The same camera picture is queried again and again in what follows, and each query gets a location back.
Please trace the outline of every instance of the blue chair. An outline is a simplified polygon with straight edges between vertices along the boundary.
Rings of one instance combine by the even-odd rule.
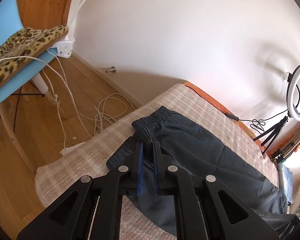
[[[16,0],[2,0],[0,2],[0,45],[3,44],[13,33],[23,28],[21,23],[18,6]],[[57,49],[49,50],[53,54],[57,54]],[[38,56],[39,59],[44,62],[50,62],[54,57],[48,52],[44,52]],[[30,81],[34,82],[37,88],[42,94],[54,105],[56,106],[56,101],[53,96],[49,93],[48,87],[44,80],[39,74],[39,71],[45,67],[45,64],[37,60],[33,60],[28,65],[26,65],[22,70],[20,70],[15,76],[13,76],[6,84],[0,88],[0,116],[5,129],[7,130],[9,137],[16,147],[17,151],[26,162],[31,171],[36,172],[36,167],[26,156],[22,147],[20,146],[15,133],[7,119],[5,109],[2,102],[8,98],[12,93],[14,93],[18,88],[22,87],[25,83]]]

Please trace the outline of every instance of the tangled white cable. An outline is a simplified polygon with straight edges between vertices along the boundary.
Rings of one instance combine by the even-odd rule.
[[[74,108],[75,108],[75,110],[76,110],[76,112],[77,112],[77,115],[78,115],[78,117],[79,117],[79,120],[80,120],[82,126],[83,126],[84,129],[86,130],[86,132],[87,132],[87,134],[89,135],[89,137],[92,138],[92,136],[90,135],[90,133],[88,132],[87,128],[84,126],[84,124],[83,124],[83,122],[82,122],[82,120],[81,120],[81,117],[80,117],[80,115],[79,115],[79,111],[78,111],[78,109],[77,109],[77,106],[76,106],[75,103],[74,103],[74,98],[73,98],[73,95],[72,95],[72,93],[71,93],[71,90],[69,89],[69,87],[68,87],[66,81],[63,79],[63,77],[62,77],[57,71],[55,71],[48,63],[46,63],[46,62],[44,62],[43,60],[38,59],[38,58],[36,58],[36,57],[30,57],[30,56],[7,57],[7,58],[2,58],[2,59],[0,59],[0,62],[3,61],[3,60],[7,60],[7,59],[15,59],[15,58],[31,58],[31,59],[34,59],[34,60],[38,60],[38,61],[44,63],[46,66],[48,66],[53,72],[55,72],[55,73],[61,78],[61,80],[64,82],[64,84],[65,84],[66,87],[68,88],[68,91],[69,91],[71,100],[72,100],[72,102],[73,102],[73,104],[74,104]],[[51,86],[53,96],[54,96],[54,98],[56,99],[56,102],[57,102],[58,116],[59,116],[59,120],[60,120],[60,122],[61,122],[62,129],[63,129],[64,135],[65,135],[65,131],[64,131],[63,124],[62,124],[61,117],[60,117],[60,113],[59,113],[59,99],[58,99],[58,95],[56,95],[56,94],[54,93],[54,89],[53,89],[53,86],[52,86],[52,83],[51,83],[50,79],[49,79],[48,77],[47,77],[47,79],[48,79],[49,84],[50,84],[50,86]]]
[[[65,71],[64,71],[64,69],[63,69],[63,67],[62,67],[62,64],[61,64],[59,58],[58,58],[56,55],[54,55],[53,53],[51,53],[49,50],[48,50],[48,53],[50,53],[51,55],[53,55],[53,56],[58,60],[59,65],[60,65],[60,67],[61,67],[61,70],[62,70],[62,72],[63,72],[63,75],[64,75],[64,77],[65,77],[65,81],[66,81],[67,88],[68,88],[68,90],[70,91],[70,88],[68,87],[68,82],[67,82],[67,78],[66,78],[66,73],[65,73]],[[112,124],[112,123],[110,122],[110,120],[113,120],[113,121],[116,122],[116,119],[115,119],[115,118],[116,118],[116,117],[119,117],[119,116],[121,116],[121,115],[123,115],[123,114],[127,111],[128,106],[126,105],[126,103],[124,103],[123,101],[121,101],[121,100],[118,99],[118,98],[112,97],[112,96],[114,96],[114,95],[119,95],[119,96],[123,97],[125,100],[127,100],[127,102],[130,104],[130,106],[132,107],[132,109],[135,110],[135,107],[132,105],[132,103],[131,103],[124,95],[122,95],[122,94],[120,94],[120,93],[114,93],[114,94],[111,94],[111,95],[107,96],[107,97],[106,97],[105,99],[103,99],[102,101],[100,101],[98,107],[94,106],[94,108],[95,108],[96,111],[98,112],[98,113],[96,114],[96,116],[95,116],[94,119],[91,119],[90,117],[87,117],[87,116],[85,116],[84,114],[82,114],[82,113],[79,112],[79,114],[82,115],[83,117],[85,117],[85,118],[87,118],[87,119],[89,119],[89,120],[94,121],[94,124],[95,124],[95,125],[94,125],[94,135],[98,134],[99,132],[101,132],[101,131],[103,130],[103,124],[102,124],[102,121],[107,121],[107,122],[109,122],[109,124]],[[109,116],[108,114],[105,114],[105,113],[104,113],[105,104],[106,104],[106,101],[107,101],[108,99],[110,99],[110,98],[115,99],[115,100],[117,100],[117,101],[123,103],[123,104],[126,106],[125,111],[124,111],[123,113],[117,115],[117,116]],[[103,108],[102,108],[102,112],[101,112],[101,111],[100,111],[100,107],[101,107],[102,102],[104,102],[104,103],[103,103]]]

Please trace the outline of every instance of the dark gray pants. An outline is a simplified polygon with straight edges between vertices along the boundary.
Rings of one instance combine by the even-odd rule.
[[[281,239],[298,221],[295,215],[286,215],[287,199],[280,189],[197,123],[162,106],[132,126],[136,132],[109,158],[107,166],[113,169],[122,165],[125,156],[134,153],[136,142],[143,142],[142,193],[129,199],[163,230],[176,235],[174,203],[172,196],[155,194],[153,141],[159,141],[162,153],[171,156],[174,165],[198,177],[216,176],[269,224],[270,217],[274,218],[276,223],[271,226],[282,235]]]

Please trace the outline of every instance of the leopard print cushion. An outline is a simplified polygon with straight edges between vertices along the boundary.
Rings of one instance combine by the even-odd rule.
[[[0,46],[0,59],[16,56],[37,57],[64,38],[68,32],[69,27],[65,25],[50,30],[23,28],[11,35]],[[16,58],[0,62],[0,87],[31,61],[30,58]]]

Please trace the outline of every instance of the baseboard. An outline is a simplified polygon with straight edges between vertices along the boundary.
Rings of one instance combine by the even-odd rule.
[[[101,71],[99,71],[93,65],[91,65],[88,61],[86,61],[78,53],[76,53],[75,51],[72,51],[72,55],[75,56],[78,60],[80,60],[83,64],[85,64],[88,68],[90,68],[94,73],[96,73],[104,81],[106,81],[110,86],[112,86],[114,89],[116,89],[120,94],[124,95],[136,107],[143,106],[142,103],[140,103],[138,100],[136,100],[135,98],[133,98],[127,91],[125,91],[123,88],[121,88],[116,83],[114,83],[112,80],[110,80],[105,74],[103,74]]]

